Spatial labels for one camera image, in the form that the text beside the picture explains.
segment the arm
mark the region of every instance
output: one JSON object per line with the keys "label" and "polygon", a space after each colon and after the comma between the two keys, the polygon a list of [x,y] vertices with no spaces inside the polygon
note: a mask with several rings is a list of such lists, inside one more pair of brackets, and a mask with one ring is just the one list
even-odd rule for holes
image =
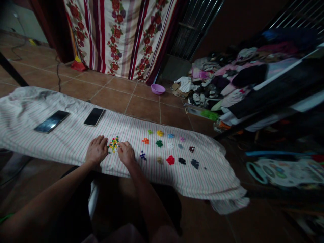
{"label": "arm", "polygon": [[39,240],[50,223],[61,212],[78,185],[107,156],[107,138],[91,141],[86,161],[79,168],[44,190],[0,227],[1,242]]}
{"label": "arm", "polygon": [[174,229],[173,223],[154,188],[136,163],[132,146],[129,142],[119,143],[119,146],[119,158],[128,169],[134,182],[148,235],[152,240],[162,226],[167,225]]}

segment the plastic container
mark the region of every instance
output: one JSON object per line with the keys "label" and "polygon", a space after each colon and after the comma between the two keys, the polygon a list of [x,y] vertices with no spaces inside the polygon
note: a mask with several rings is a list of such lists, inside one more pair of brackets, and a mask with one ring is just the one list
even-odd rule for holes
{"label": "plastic container", "polygon": [[151,85],[151,90],[154,94],[156,95],[161,95],[165,92],[165,88],[161,85],[158,84],[152,84]]}

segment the hand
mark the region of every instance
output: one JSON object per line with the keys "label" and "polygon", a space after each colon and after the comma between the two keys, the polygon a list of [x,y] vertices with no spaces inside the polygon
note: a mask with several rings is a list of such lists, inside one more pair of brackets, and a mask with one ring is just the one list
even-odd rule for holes
{"label": "hand", "polygon": [[103,135],[92,140],[89,144],[85,162],[91,163],[93,166],[100,164],[108,154],[107,141],[108,138]]}
{"label": "hand", "polygon": [[118,143],[118,155],[121,162],[127,167],[135,163],[135,153],[129,142]]}

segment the broom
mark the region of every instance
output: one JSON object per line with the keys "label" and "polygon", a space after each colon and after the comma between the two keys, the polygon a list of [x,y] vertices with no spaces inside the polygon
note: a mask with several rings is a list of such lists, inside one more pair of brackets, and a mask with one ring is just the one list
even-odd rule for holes
{"label": "broom", "polygon": [[72,37],[72,43],[73,43],[73,47],[74,47],[74,54],[75,54],[75,58],[74,58],[74,61],[73,63],[71,64],[71,68],[74,69],[74,70],[77,70],[79,72],[83,72],[85,70],[87,70],[86,66],[83,64],[83,62],[81,61],[81,59],[79,58],[79,52],[77,50],[77,46],[76,46],[76,40],[74,38],[74,34],[73,34],[73,31],[72,31],[72,23],[70,21],[70,17],[67,16],[67,19],[69,21],[69,28],[70,28],[70,33],[71,33],[71,37]]}

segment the pile of clothes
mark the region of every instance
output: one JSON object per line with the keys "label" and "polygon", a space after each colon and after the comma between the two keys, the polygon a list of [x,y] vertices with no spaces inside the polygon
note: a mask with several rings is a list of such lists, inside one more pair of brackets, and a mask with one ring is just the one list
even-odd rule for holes
{"label": "pile of clothes", "polygon": [[315,49],[317,30],[270,29],[227,53],[212,52],[198,59],[181,82],[180,90],[193,94],[188,102],[219,114],[240,102],[253,87],[281,72]]}

